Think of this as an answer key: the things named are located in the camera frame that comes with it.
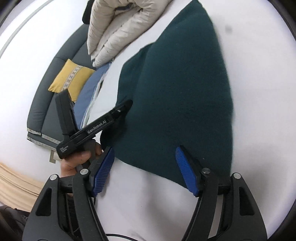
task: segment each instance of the human hand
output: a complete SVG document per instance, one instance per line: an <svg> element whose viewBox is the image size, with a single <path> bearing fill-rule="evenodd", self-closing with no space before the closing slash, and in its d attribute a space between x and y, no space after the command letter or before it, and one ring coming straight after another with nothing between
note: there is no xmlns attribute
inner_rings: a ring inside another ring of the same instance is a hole
<svg viewBox="0 0 296 241"><path fill-rule="evenodd" d="M102 148L96 142L96 156L102 154ZM63 159L61 162L61 177L73 176L77 173L75 167L79 164L85 163L91 157L90 151L76 152Z"/></svg>

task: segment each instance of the finger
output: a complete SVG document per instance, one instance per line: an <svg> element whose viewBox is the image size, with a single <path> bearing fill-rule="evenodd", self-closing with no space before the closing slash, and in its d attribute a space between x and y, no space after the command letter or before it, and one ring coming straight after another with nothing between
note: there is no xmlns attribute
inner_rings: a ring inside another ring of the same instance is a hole
<svg viewBox="0 0 296 241"><path fill-rule="evenodd" d="M101 148L101 145L98 143L98 142L96 142L96 154L98 155L98 156L100 156L100 155L102 155L102 148Z"/></svg>
<svg viewBox="0 0 296 241"><path fill-rule="evenodd" d="M71 170L77 167L79 164L85 163L91 157L90 151L78 152L65 158L62 162L62 167L64 170Z"/></svg>

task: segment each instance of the beige curtain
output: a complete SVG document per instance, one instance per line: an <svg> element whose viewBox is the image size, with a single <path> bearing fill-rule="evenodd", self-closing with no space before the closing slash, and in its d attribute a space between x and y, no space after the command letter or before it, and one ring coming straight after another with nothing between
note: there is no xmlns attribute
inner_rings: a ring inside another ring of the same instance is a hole
<svg viewBox="0 0 296 241"><path fill-rule="evenodd" d="M0 162L0 202L3 204L30 212L43 185Z"/></svg>

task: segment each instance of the silver screw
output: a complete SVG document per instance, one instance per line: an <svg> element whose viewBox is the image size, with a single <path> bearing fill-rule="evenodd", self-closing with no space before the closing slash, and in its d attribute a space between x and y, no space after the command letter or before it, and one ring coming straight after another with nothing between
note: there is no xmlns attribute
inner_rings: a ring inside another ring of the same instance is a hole
<svg viewBox="0 0 296 241"><path fill-rule="evenodd" d="M57 175L56 174L53 174L49 177L50 180L56 180L57 179Z"/></svg>
<svg viewBox="0 0 296 241"><path fill-rule="evenodd" d="M204 174L209 174L211 172L211 170L205 167L205 168L202 169L202 172Z"/></svg>
<svg viewBox="0 0 296 241"><path fill-rule="evenodd" d="M239 173L236 172L236 173L233 174L233 177L235 179L240 179L242 176Z"/></svg>
<svg viewBox="0 0 296 241"><path fill-rule="evenodd" d="M80 174L81 175L85 175L85 174L87 174L89 171L88 171L88 169L82 169L81 171L80 171Z"/></svg>

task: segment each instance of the blue gripper pad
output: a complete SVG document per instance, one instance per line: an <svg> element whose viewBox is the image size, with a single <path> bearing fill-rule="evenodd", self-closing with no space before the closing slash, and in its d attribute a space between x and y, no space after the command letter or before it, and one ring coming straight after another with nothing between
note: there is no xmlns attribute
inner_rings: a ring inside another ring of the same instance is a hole
<svg viewBox="0 0 296 241"><path fill-rule="evenodd" d="M181 150L180 147L176 148L176 161L186 183L186 186L190 192L193 193L194 196L197 196L199 193L197 187L197 177L194 174L193 169L191 168L190 164L187 161L187 158L184 152Z"/></svg>
<svg viewBox="0 0 296 241"><path fill-rule="evenodd" d="M92 194L94 197L96 197L98 193L103 191L107 177L113 165L114 159L115 159L114 149L110 148L104 160L102 161L99 170L97 171L94 177L94 185L92 189Z"/></svg>

